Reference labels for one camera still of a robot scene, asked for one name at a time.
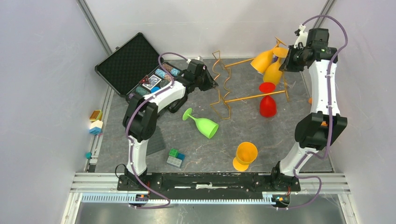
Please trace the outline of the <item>gold wire wine glass rack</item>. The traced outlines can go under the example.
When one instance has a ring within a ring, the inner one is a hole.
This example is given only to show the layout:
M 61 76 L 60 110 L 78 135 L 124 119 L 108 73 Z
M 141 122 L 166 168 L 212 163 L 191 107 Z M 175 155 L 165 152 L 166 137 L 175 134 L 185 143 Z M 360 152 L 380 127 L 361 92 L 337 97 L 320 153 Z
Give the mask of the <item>gold wire wine glass rack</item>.
M 278 109 L 278 100 L 284 96 L 287 102 L 290 101 L 288 83 L 283 73 L 278 85 L 272 93 L 263 93 L 259 86 L 264 83 L 263 76 L 257 72 L 250 63 L 258 56 L 247 59 L 238 59 L 232 62 L 226 62 L 222 57 L 221 51 L 217 50 L 212 53 L 215 62 L 212 71 L 215 74 L 215 80 L 221 81 L 222 86 L 216 88 L 217 98 L 210 103 L 210 107 L 222 120 L 230 119 L 234 109 L 232 106 L 236 103 L 246 103 L 253 100 L 256 103 L 255 109 L 260 114 L 260 102 L 266 95 L 270 95 L 276 102 Z

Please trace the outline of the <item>red plastic wine glass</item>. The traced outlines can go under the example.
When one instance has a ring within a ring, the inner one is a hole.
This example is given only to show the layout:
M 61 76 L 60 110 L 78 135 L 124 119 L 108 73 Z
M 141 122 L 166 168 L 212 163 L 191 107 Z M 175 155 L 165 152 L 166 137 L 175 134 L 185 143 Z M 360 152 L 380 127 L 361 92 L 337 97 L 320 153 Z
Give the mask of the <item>red plastic wine glass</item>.
M 265 94 L 272 93 L 275 88 L 276 86 L 271 82 L 264 82 L 259 86 L 259 90 Z M 270 95 L 264 96 L 260 102 L 259 111 L 260 114 L 266 118 L 275 116 L 277 113 L 275 100 Z

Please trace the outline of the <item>green plastic wine glass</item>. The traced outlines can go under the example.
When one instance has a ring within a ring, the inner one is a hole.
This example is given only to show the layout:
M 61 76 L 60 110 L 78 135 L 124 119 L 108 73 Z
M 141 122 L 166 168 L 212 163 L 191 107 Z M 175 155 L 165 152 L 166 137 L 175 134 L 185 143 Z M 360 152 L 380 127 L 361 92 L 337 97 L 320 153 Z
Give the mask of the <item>green plastic wine glass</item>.
M 187 120 L 188 118 L 191 118 L 195 122 L 195 125 L 199 132 L 206 138 L 211 139 L 217 132 L 219 125 L 216 122 L 207 118 L 195 118 L 194 116 L 192 116 L 191 113 L 192 109 L 188 108 L 184 112 L 182 120 Z

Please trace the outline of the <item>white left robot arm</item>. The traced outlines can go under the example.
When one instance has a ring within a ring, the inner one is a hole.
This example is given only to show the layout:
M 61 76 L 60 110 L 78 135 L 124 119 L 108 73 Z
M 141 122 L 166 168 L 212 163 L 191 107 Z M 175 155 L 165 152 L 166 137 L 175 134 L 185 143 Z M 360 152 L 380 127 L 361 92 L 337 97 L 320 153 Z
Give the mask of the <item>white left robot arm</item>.
M 146 96 L 135 94 L 129 101 L 123 120 L 128 139 L 128 162 L 124 174 L 135 190 L 141 190 L 147 184 L 147 145 L 155 132 L 158 113 L 163 109 L 177 112 L 196 88 L 207 91 L 218 86 L 204 62 L 198 59 L 187 62 L 187 69 L 163 88 Z

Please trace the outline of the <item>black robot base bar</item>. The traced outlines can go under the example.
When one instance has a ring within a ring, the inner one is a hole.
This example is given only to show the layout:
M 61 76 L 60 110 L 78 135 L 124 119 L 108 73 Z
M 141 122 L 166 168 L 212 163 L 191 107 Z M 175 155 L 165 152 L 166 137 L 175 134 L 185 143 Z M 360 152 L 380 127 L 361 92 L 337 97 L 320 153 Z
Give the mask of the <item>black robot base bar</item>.
M 301 190 L 299 180 L 274 178 L 268 173 L 149 173 L 136 179 L 132 173 L 118 175 L 118 191 L 148 192 L 148 199 L 214 200 L 260 199 L 263 192 Z

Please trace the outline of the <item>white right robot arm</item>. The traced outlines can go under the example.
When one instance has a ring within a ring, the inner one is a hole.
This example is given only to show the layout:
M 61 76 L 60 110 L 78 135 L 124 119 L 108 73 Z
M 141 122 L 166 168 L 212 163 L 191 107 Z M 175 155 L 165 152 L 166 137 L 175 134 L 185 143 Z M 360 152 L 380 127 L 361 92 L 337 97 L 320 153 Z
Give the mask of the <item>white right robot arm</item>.
M 347 118 L 340 114 L 335 91 L 339 50 L 329 47 L 329 31 L 312 28 L 306 32 L 305 26 L 300 25 L 295 34 L 297 39 L 289 46 L 280 71 L 309 70 L 311 112 L 296 125 L 292 149 L 272 168 L 269 183 L 277 191 L 298 184 L 300 168 L 321 150 L 325 150 L 323 156 L 326 157 L 331 144 L 347 126 Z

